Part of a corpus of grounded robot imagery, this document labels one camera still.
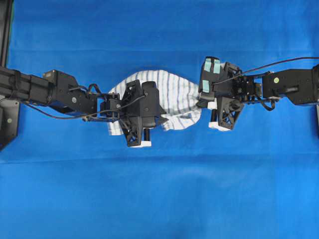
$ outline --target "blue fabric background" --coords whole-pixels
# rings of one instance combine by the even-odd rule
[[[206,55],[243,70],[319,56],[318,12],[316,0],[15,0],[8,67],[104,91],[145,69],[198,83]],[[247,106],[232,132],[209,118],[131,149],[105,124],[22,106],[0,154],[0,238],[319,238],[315,108]]]

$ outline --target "cloth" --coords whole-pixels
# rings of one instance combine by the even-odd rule
[[[198,101],[198,85],[178,75],[164,70],[139,71],[124,79],[111,92],[119,93],[123,97],[126,83],[140,80],[155,81],[159,90],[159,104],[166,111],[164,118],[168,121],[162,124],[164,130],[185,129],[195,124],[201,114],[201,109],[196,106]],[[123,134],[118,121],[108,123],[109,135]]]

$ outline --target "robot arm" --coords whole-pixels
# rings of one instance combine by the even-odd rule
[[[127,83],[125,94],[120,99],[119,94],[102,93],[96,84],[88,88],[80,86],[73,76],[57,70],[46,72],[40,78],[0,67],[0,95],[4,96],[0,102],[16,100],[55,119],[118,120],[128,147],[150,146],[150,128],[166,121],[160,116],[165,111],[160,106],[155,82],[140,85],[140,81],[135,80]],[[100,111],[98,101],[102,101]],[[35,106],[51,107],[71,117],[54,117]],[[0,111],[0,125],[4,119],[5,115]]]
[[[238,66],[206,57],[201,69],[197,106],[212,110],[210,128],[232,130],[244,105],[261,104],[272,111],[282,97],[294,105],[318,104],[319,65],[310,70],[244,75]]]

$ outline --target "black mounting plate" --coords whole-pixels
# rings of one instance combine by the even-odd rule
[[[19,103],[2,101],[0,103],[0,151],[17,136],[19,121]]]

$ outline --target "wire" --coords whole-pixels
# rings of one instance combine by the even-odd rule
[[[240,74],[237,75],[237,76],[234,76],[234,77],[228,78],[228,79],[226,79],[226,80],[222,80],[222,81],[213,83],[213,85],[218,85],[218,84],[222,84],[222,83],[224,83],[224,82],[226,82],[226,81],[234,80],[234,79],[236,79],[236,78],[238,78],[238,77],[241,77],[241,76],[243,76],[244,74],[249,73],[249,72],[252,72],[252,71],[258,71],[258,70],[261,70],[261,69],[264,69],[264,68],[267,68],[267,67],[270,67],[270,66],[274,66],[274,65],[277,65],[277,64],[281,64],[281,63],[285,63],[285,62],[290,62],[290,61],[304,60],[304,59],[315,59],[315,60],[318,60],[319,57],[297,57],[297,58],[287,59],[287,60],[283,60],[283,61],[277,61],[277,62],[274,62],[274,63],[271,63],[271,64],[267,64],[267,65],[264,65],[264,66],[260,66],[260,67],[257,67],[257,68],[254,68],[254,69],[251,69],[251,70],[242,72],[242,73],[240,73]]]
[[[3,102],[3,101],[5,101],[5,100],[7,100],[7,98],[3,98],[3,99],[1,99],[1,100],[0,100],[0,103],[1,103],[1,102]]]
[[[73,87],[73,88],[70,88],[69,91],[75,91],[75,90],[79,90],[79,89],[84,89],[85,91],[88,91],[88,88],[86,88],[85,86]]]
[[[133,100],[132,102],[129,102],[128,104],[126,104],[126,105],[124,105],[124,106],[121,106],[121,107],[119,107],[119,108],[117,108],[117,109],[115,109],[115,110],[103,110],[103,111],[98,111],[98,112],[96,112],[96,113],[92,113],[92,114],[87,114],[87,115],[81,115],[81,116],[74,116],[74,117],[57,117],[57,116],[53,116],[53,115],[50,115],[50,114],[48,114],[48,113],[46,113],[46,112],[44,112],[44,111],[42,111],[42,110],[40,110],[40,109],[38,109],[37,107],[34,107],[34,106],[32,106],[32,105],[30,105],[30,104],[28,104],[28,103],[26,103],[26,102],[21,102],[22,104],[25,104],[26,106],[28,106],[28,107],[30,107],[30,108],[32,108],[32,109],[34,109],[34,110],[36,110],[36,111],[39,111],[40,113],[42,113],[42,114],[44,114],[44,115],[46,115],[46,116],[48,116],[48,117],[51,117],[51,118],[53,118],[53,119],[56,119],[56,120],[75,120],[75,119],[81,119],[81,118],[83,118],[83,117],[90,117],[90,116],[94,116],[94,115],[96,115],[96,114],[100,114],[100,113],[104,113],[104,112],[114,112],[114,111],[119,111],[119,110],[121,110],[121,109],[123,109],[123,108],[126,108],[126,107],[128,107],[128,106],[130,106],[131,104],[133,104],[133,103],[135,103],[136,101],[139,101],[140,99],[142,99],[142,98],[144,98],[145,97],[145,95],[142,95],[142,96],[140,96],[140,97],[137,97],[135,100]]]

